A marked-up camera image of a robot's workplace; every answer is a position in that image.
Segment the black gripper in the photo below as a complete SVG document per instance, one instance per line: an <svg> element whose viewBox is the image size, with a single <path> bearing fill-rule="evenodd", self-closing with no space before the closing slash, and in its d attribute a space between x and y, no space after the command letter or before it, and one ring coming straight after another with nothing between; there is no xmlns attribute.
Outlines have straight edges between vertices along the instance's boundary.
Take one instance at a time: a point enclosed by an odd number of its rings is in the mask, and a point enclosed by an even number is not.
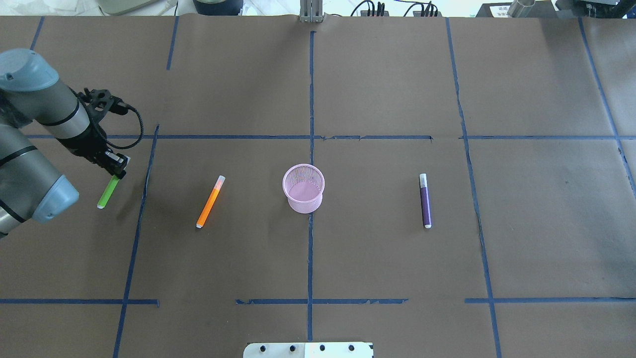
<svg viewBox="0 0 636 358"><path fill-rule="evenodd" d="M112 172L111 174L123 179L127 174L126 167L130 157L123 154L114 154L103 138L95 131L83 131L81 134L70 138L70 152L78 157L84 157L89 162Z"/></svg>

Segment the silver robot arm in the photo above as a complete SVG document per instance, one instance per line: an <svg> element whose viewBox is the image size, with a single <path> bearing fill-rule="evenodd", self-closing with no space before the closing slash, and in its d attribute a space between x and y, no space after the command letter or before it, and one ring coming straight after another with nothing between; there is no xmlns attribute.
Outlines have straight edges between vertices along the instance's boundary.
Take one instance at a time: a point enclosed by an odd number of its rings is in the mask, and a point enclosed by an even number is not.
<svg viewBox="0 0 636 358"><path fill-rule="evenodd" d="M34 50L13 48L0 56L0 234L32 219L46 223L77 202L73 184L41 153L22 128L36 121L71 154L122 179L129 156L100 126L108 112L135 112L110 91L76 92Z"/></svg>

